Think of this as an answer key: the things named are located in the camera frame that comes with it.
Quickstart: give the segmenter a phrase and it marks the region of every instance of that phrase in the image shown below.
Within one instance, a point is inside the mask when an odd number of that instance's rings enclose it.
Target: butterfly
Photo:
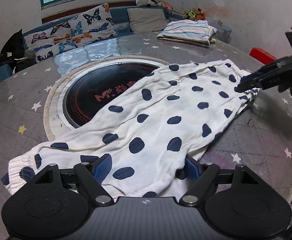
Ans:
[[[103,4],[103,7],[105,8],[105,12],[109,13],[109,11],[110,11],[109,10],[109,5],[105,3],[105,4]]]
[[[78,34],[82,34],[82,29],[81,29],[81,21],[79,21],[76,25],[76,29],[70,29],[71,36],[74,37]]]
[[[92,23],[92,20],[97,20],[97,21],[100,21],[101,20],[101,17],[99,15],[99,8],[97,8],[93,14],[93,16],[89,15],[89,14],[83,14],[82,15],[86,20],[87,20],[87,23],[88,25],[90,25]]]
[[[113,36],[113,34],[110,34],[109,37],[107,37],[107,35],[102,38],[102,37],[98,37],[100,40],[107,40],[109,38],[111,38]]]
[[[71,41],[61,42],[61,43],[58,44],[58,46],[59,46],[59,53],[63,53],[63,52],[65,51],[65,47],[66,47],[67,45],[76,48],[76,45],[73,44]]]
[[[54,43],[57,44],[61,41],[70,41],[70,35],[68,33],[65,36],[61,36],[61,38],[54,38]]]
[[[73,41],[76,43],[80,43],[83,39],[86,40],[85,38],[91,39],[91,35],[89,35],[89,33],[84,33],[80,37],[74,38]]]
[[[60,24],[57,24],[55,25],[52,30],[51,30],[51,33],[50,35],[53,35],[56,31],[58,31],[61,27],[63,28],[70,28],[70,24],[68,22],[64,22],[64,23],[60,23]]]
[[[46,33],[36,33],[34,36],[33,36],[33,40],[31,41],[31,44],[34,44],[35,42],[37,41],[40,41],[40,40],[46,40],[48,39],[46,37]]]
[[[33,51],[34,51],[34,52],[38,52],[38,51],[40,51],[40,50],[42,50],[42,49],[48,49],[48,48],[50,48],[50,47],[52,47],[51,44],[46,44],[46,45],[40,46],[39,48],[34,48]]]
[[[47,58],[50,58],[50,57],[52,57],[54,55],[54,53],[52,52],[52,50],[51,51],[49,51],[48,53],[47,53],[47,57],[45,56],[45,57],[43,57],[43,56],[37,56],[37,60],[38,61],[43,61],[43,60],[45,60],[45,59],[47,59]]]
[[[97,27],[96,29],[89,30],[90,33],[98,33],[107,30],[109,23],[104,23],[102,26]]]
[[[25,49],[25,50],[28,49],[28,46],[27,46],[27,43],[26,43],[26,39],[23,40],[23,46],[24,46],[24,49]]]
[[[111,25],[115,25],[112,18],[106,18],[106,21],[109,21]]]

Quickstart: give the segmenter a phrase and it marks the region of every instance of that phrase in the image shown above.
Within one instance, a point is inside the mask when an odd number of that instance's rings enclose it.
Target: black butterfly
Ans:
[[[97,21],[100,21],[101,20],[101,17],[99,15],[99,8],[97,8],[94,12],[94,15],[91,16],[89,14],[83,14],[83,17],[87,20],[87,23],[88,25],[90,25],[92,23],[92,20],[97,20]]]
[[[106,21],[109,21],[111,25],[115,25],[112,18],[106,18]]]
[[[48,53],[47,53],[47,57],[45,56],[45,57],[43,57],[43,56],[37,56],[37,60],[38,61],[43,61],[43,60],[45,60],[45,59],[47,59],[47,58],[50,58],[50,57],[53,57],[54,56],[54,53],[52,52],[52,50],[51,51],[49,51]]]
[[[64,23],[60,23],[60,24],[57,24],[55,25],[52,30],[51,30],[51,33],[50,35],[53,35],[56,31],[58,31],[61,27],[63,28],[70,28],[70,24],[68,22],[64,22]]]
[[[97,27],[96,29],[89,30],[90,33],[98,33],[107,30],[109,23],[104,23],[102,26]]]
[[[113,36],[113,34],[110,34],[109,37],[107,37],[107,35],[106,36],[104,35],[104,38],[102,38],[102,37],[98,37],[98,38],[100,40],[107,40],[107,39],[111,38],[112,36]]]

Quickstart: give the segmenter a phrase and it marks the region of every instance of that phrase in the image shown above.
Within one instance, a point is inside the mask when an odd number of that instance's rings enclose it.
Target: yellow star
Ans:
[[[25,127],[25,125],[23,125],[23,126],[19,126],[19,133],[21,133],[21,134],[24,134],[24,131],[26,131],[27,130],[27,128]]]

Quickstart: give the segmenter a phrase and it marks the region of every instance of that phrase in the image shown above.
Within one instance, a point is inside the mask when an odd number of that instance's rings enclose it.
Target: striped towel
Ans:
[[[208,48],[209,40],[216,32],[217,29],[209,26],[207,21],[182,20],[170,22],[158,34],[157,39],[189,43]]]

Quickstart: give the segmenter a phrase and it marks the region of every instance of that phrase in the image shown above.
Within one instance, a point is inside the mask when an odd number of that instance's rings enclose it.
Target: star-patterned tablecloth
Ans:
[[[0,84],[0,179],[8,161],[47,141],[43,106],[54,83],[69,71],[106,57],[145,55],[185,64],[231,59],[254,72],[261,63],[240,50],[217,41],[210,48],[161,41],[157,33],[141,33],[101,41],[66,51],[19,72]],[[250,108],[233,120],[212,142],[200,160],[232,169],[245,164],[287,198],[292,187],[292,98],[277,88],[260,91]],[[0,240],[8,234],[1,208],[9,194],[0,181]]]

